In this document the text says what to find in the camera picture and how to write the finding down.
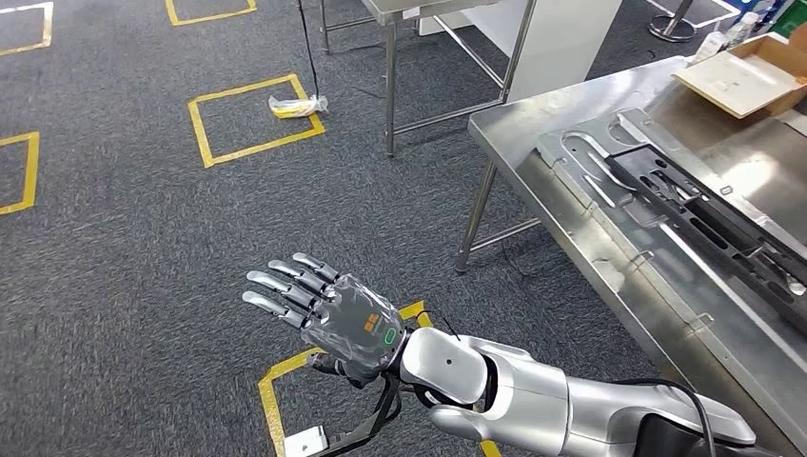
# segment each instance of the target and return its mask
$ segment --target robot finger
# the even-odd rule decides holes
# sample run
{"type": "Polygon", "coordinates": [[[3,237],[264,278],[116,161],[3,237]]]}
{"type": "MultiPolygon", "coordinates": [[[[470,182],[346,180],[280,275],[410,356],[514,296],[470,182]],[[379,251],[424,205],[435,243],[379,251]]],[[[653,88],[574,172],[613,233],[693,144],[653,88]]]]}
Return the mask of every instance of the robot finger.
{"type": "Polygon", "coordinates": [[[298,288],[297,286],[277,279],[276,277],[262,271],[250,271],[246,274],[246,279],[252,281],[253,283],[258,283],[262,286],[271,288],[275,292],[283,295],[283,298],[297,306],[297,308],[299,308],[306,315],[313,310],[314,305],[319,300],[319,297],[313,295],[307,290],[298,288]]]}
{"type": "Polygon", "coordinates": [[[333,283],[336,281],[336,278],[339,277],[339,271],[333,269],[325,262],[311,257],[308,254],[297,252],[292,255],[291,258],[294,259],[294,261],[298,264],[311,268],[311,270],[314,271],[317,276],[323,278],[328,283],[333,283]]]}
{"type": "Polygon", "coordinates": [[[269,262],[269,267],[282,274],[290,276],[297,284],[300,284],[311,290],[316,294],[321,294],[325,291],[328,283],[319,278],[319,276],[308,271],[305,268],[293,267],[286,262],[280,260],[273,260],[269,262]]]}
{"type": "Polygon", "coordinates": [[[277,302],[270,300],[269,298],[266,298],[260,293],[248,290],[244,292],[241,298],[245,302],[255,305],[256,307],[263,309],[264,311],[269,311],[270,313],[277,316],[278,319],[296,329],[300,329],[303,326],[303,323],[305,321],[305,317],[303,316],[303,314],[300,314],[297,311],[292,311],[291,309],[284,307],[283,305],[280,305],[277,302]]]}

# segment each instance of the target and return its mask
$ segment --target yellow object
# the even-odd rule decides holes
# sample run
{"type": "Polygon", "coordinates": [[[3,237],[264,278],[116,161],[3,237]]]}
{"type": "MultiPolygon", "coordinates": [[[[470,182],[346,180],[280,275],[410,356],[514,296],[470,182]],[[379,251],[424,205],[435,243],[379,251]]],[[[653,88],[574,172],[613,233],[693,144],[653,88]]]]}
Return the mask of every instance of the yellow object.
{"type": "Polygon", "coordinates": [[[0,55],[15,54],[24,50],[39,50],[50,46],[50,37],[53,30],[53,2],[37,3],[36,5],[25,5],[23,7],[3,8],[0,9],[0,14],[9,14],[17,11],[42,9],[42,40],[35,45],[21,46],[19,48],[12,48],[10,50],[0,50],[0,55]]]}
{"type": "MultiPolygon", "coordinates": [[[[411,319],[417,316],[418,325],[421,327],[434,327],[431,319],[428,317],[428,312],[423,312],[423,300],[415,302],[406,308],[399,310],[402,319],[411,319]]],[[[272,443],[275,446],[275,454],[277,457],[285,457],[283,449],[283,439],[285,432],[283,431],[283,422],[280,418],[280,409],[277,405],[277,398],[275,398],[275,390],[272,386],[272,381],[280,378],[281,376],[290,373],[291,371],[305,366],[305,360],[311,354],[323,352],[320,348],[311,348],[301,352],[294,357],[283,360],[283,362],[270,368],[264,375],[260,382],[258,382],[258,391],[261,394],[261,402],[264,405],[264,414],[266,415],[266,423],[269,426],[269,435],[272,438],[272,443]]],[[[502,457],[499,448],[492,441],[483,441],[480,443],[482,454],[485,457],[502,457]]]]}
{"type": "Polygon", "coordinates": [[[327,112],[327,98],[311,95],[305,100],[280,101],[275,97],[269,97],[269,109],[281,119],[306,117],[317,111],[327,112]]]}
{"type": "Polygon", "coordinates": [[[224,19],[226,17],[237,16],[239,14],[246,14],[258,9],[255,0],[246,0],[246,8],[243,10],[223,12],[221,14],[213,14],[212,16],[196,17],[193,19],[180,19],[176,15],[176,8],[174,8],[173,0],[166,0],[166,10],[168,10],[168,19],[171,21],[172,26],[186,26],[189,24],[198,24],[200,22],[215,21],[216,19],[224,19]]]}
{"type": "Polygon", "coordinates": [[[239,93],[249,92],[250,90],[267,88],[269,86],[282,83],[290,83],[298,97],[306,98],[305,91],[303,90],[303,86],[300,84],[300,80],[297,79],[297,75],[290,73],[280,78],[269,79],[267,81],[250,84],[240,88],[201,95],[187,102],[187,110],[190,112],[190,120],[193,123],[193,131],[196,133],[196,141],[199,144],[199,152],[202,154],[202,163],[205,164],[206,169],[233,159],[238,159],[256,152],[261,152],[262,150],[277,148],[278,146],[286,145],[294,141],[319,135],[325,131],[323,123],[320,122],[319,116],[317,116],[317,113],[313,113],[308,116],[308,120],[311,121],[311,129],[301,131],[300,133],[294,133],[268,143],[263,143],[262,145],[252,146],[250,148],[236,150],[235,152],[213,157],[213,154],[210,152],[210,144],[207,142],[205,125],[202,123],[202,115],[199,113],[199,104],[209,100],[215,100],[217,98],[227,97],[229,95],[237,95],[239,93]]]}
{"type": "Polygon", "coordinates": [[[28,153],[26,154],[25,181],[23,183],[23,199],[17,203],[0,207],[0,214],[19,211],[33,206],[33,199],[36,195],[36,168],[39,163],[39,132],[32,131],[11,138],[0,139],[0,146],[11,145],[21,141],[28,142],[28,153]]]}

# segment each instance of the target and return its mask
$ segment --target green indicator light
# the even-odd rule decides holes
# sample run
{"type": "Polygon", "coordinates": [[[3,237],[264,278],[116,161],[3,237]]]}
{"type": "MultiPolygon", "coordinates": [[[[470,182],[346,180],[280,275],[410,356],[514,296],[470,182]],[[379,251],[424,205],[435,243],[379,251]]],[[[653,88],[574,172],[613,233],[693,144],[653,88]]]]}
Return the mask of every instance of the green indicator light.
{"type": "Polygon", "coordinates": [[[393,341],[395,341],[395,329],[388,328],[386,335],[384,335],[384,344],[391,345],[393,341]]]}

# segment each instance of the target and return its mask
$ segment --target plastic bag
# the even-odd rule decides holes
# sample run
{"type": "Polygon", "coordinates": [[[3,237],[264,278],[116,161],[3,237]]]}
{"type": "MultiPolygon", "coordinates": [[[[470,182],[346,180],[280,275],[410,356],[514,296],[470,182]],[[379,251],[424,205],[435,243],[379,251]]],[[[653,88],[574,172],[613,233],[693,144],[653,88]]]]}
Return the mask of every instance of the plastic bag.
{"type": "Polygon", "coordinates": [[[270,96],[269,109],[281,119],[306,117],[316,111],[327,112],[327,98],[311,95],[307,100],[278,100],[270,96]]]}

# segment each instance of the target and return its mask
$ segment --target black cable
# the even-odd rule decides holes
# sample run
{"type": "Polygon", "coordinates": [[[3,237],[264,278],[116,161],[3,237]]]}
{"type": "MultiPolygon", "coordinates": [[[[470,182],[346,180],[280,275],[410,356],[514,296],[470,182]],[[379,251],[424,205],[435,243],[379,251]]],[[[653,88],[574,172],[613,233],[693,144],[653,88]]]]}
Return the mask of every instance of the black cable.
{"type": "Polygon", "coordinates": [[[445,322],[445,326],[446,326],[446,327],[448,327],[448,329],[449,329],[449,330],[451,330],[451,333],[452,333],[454,336],[456,336],[456,337],[457,337],[457,341],[462,341],[462,339],[460,339],[460,335],[458,335],[458,334],[457,334],[457,332],[456,332],[456,331],[454,331],[454,328],[453,328],[453,327],[451,327],[451,324],[449,324],[449,323],[448,323],[448,319],[445,319],[445,317],[443,316],[443,314],[442,314],[442,313],[440,313],[440,312],[438,312],[438,311],[435,311],[434,309],[424,309],[423,311],[421,311],[421,312],[419,312],[419,313],[415,314],[415,320],[417,321],[417,320],[418,320],[418,318],[419,318],[419,317],[421,317],[421,314],[423,314],[423,313],[425,313],[425,312],[433,312],[433,313],[439,314],[439,315],[440,315],[440,318],[441,318],[441,319],[443,319],[443,322],[445,322]]]}
{"type": "Polygon", "coordinates": [[[539,274],[526,273],[521,268],[519,268],[518,265],[516,265],[516,262],[512,260],[510,258],[510,254],[507,253],[507,246],[504,245],[505,241],[506,240],[502,240],[501,244],[502,244],[502,254],[504,255],[504,261],[507,262],[507,265],[509,265],[512,269],[514,269],[524,279],[541,278],[539,274]]]}
{"type": "Polygon", "coordinates": [[[709,455],[711,457],[717,457],[718,453],[715,450],[715,436],[712,434],[712,424],[709,422],[709,416],[706,414],[706,408],[703,407],[703,403],[700,401],[700,398],[692,391],[692,389],[683,386],[675,381],[668,381],[666,379],[657,379],[657,378],[639,378],[639,379],[625,379],[622,381],[614,381],[611,384],[619,384],[623,386],[636,386],[636,385],[662,385],[668,387],[674,387],[678,390],[682,391],[686,394],[691,400],[692,403],[695,405],[695,409],[698,411],[698,417],[700,418],[700,426],[703,428],[703,439],[706,441],[706,446],[709,448],[709,455]]]}
{"type": "Polygon", "coordinates": [[[314,93],[320,98],[320,83],[317,81],[317,69],[314,68],[314,56],[311,54],[311,43],[308,41],[308,25],[305,23],[305,13],[303,12],[303,0],[297,0],[297,8],[300,9],[300,19],[303,21],[303,35],[305,36],[305,49],[308,51],[308,63],[311,64],[311,75],[314,77],[314,93]]]}
{"type": "Polygon", "coordinates": [[[403,403],[401,402],[401,393],[395,392],[395,407],[392,408],[392,411],[386,414],[384,417],[383,426],[389,424],[390,422],[394,421],[399,414],[401,414],[403,403]]]}

